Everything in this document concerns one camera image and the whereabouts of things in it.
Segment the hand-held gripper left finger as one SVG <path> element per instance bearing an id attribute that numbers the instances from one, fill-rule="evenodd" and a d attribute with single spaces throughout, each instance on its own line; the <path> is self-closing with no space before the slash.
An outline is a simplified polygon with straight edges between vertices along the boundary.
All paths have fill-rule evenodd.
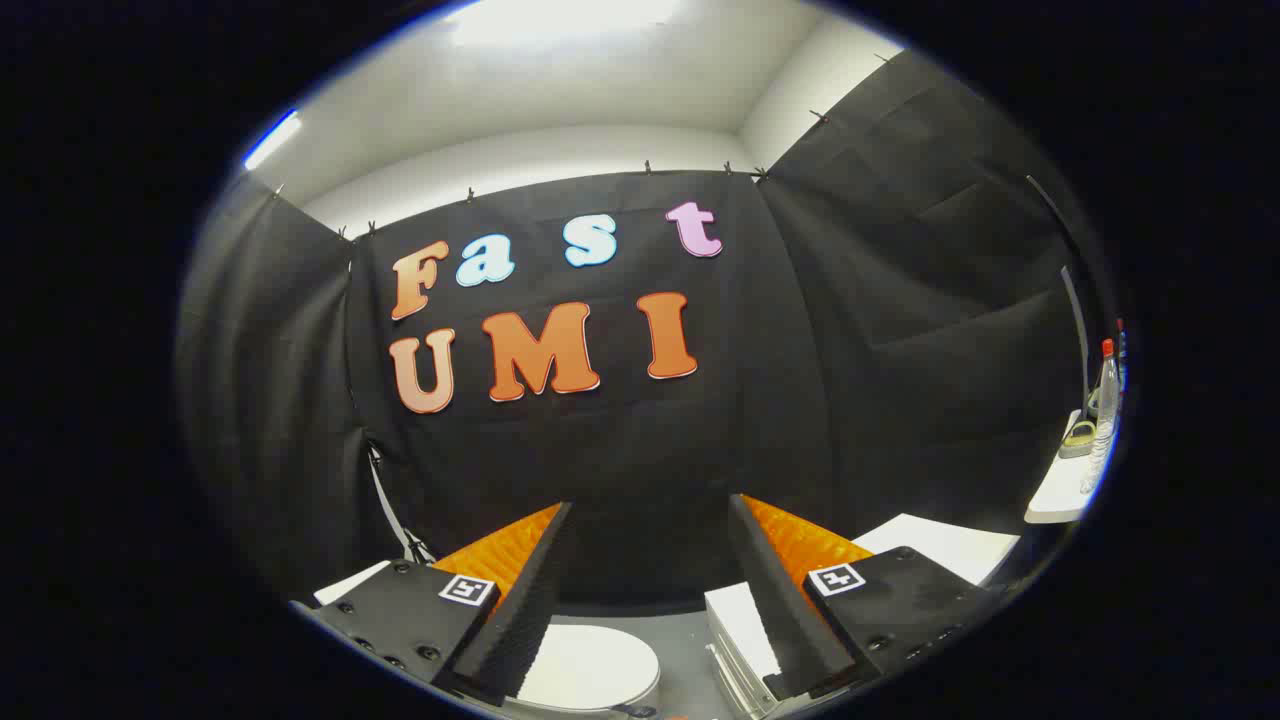
<path id="1" fill-rule="evenodd" d="M 393 560 L 300 618 L 416 687 L 503 703 L 538 656 L 572 556 L 573 505 L 556 503 L 434 565 Z"/>

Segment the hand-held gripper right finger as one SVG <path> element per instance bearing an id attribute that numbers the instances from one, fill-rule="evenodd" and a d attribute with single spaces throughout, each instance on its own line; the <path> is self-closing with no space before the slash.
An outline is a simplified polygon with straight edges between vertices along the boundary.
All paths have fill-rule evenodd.
<path id="1" fill-rule="evenodd" d="M 780 666 L 765 684 L 782 700 L 905 673 L 998 603 L 919 550 L 874 553 L 746 495 L 730 497 L 728 529 Z"/>

